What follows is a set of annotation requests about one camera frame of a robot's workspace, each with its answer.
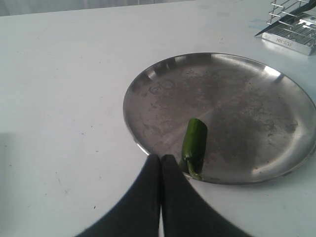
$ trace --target pepper stem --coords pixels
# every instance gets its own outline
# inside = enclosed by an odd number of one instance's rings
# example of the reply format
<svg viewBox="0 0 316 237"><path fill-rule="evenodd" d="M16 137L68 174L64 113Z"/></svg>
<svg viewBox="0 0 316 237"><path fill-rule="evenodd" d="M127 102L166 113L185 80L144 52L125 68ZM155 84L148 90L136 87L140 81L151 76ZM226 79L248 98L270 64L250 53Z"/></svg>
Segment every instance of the pepper stem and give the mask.
<svg viewBox="0 0 316 237"><path fill-rule="evenodd" d="M189 173L192 176L192 178L199 180L199 181L203 181L202 176L200 176L199 174L197 174L194 171L193 165L191 164L191 162L188 161L188 169L189 169Z"/></svg>

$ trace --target wire rack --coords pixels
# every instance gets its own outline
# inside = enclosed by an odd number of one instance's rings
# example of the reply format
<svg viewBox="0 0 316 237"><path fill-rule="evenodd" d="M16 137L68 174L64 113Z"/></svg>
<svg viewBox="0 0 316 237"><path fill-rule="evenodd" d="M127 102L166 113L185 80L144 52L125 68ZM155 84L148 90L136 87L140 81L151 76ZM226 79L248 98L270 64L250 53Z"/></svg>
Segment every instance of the wire rack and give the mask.
<svg viewBox="0 0 316 237"><path fill-rule="evenodd" d="M267 23L271 25L279 21L280 24L263 33L262 37L310 55L316 48L316 10L312 9L299 15L291 14L293 10L307 3L308 0L273 0ZM291 16L290 19L281 21L280 18L285 15Z"/></svg>

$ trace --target white tabletop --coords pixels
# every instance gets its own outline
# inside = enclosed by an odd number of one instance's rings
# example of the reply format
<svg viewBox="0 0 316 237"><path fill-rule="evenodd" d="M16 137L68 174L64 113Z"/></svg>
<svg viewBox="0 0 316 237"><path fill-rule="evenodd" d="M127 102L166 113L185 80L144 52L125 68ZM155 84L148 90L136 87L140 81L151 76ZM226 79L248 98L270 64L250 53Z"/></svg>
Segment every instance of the white tabletop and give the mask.
<svg viewBox="0 0 316 237"><path fill-rule="evenodd" d="M0 236L71 237L106 213L146 159L122 116L131 81L170 56L258 60L316 100L316 57L254 34L270 0L198 0L0 18ZM255 237L314 237L315 155L253 186L191 181Z"/></svg>

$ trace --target metal plate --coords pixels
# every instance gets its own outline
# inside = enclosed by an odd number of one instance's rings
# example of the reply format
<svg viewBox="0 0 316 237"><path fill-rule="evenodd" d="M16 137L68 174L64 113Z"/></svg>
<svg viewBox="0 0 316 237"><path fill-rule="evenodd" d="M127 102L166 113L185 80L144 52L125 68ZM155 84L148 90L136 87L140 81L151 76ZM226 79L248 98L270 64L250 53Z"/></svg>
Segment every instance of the metal plate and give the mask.
<svg viewBox="0 0 316 237"><path fill-rule="evenodd" d="M195 53L143 71L124 99L124 118L147 153L179 161L190 118L208 127L206 182L251 184L292 172L315 150L316 108L284 74L253 60Z"/></svg>

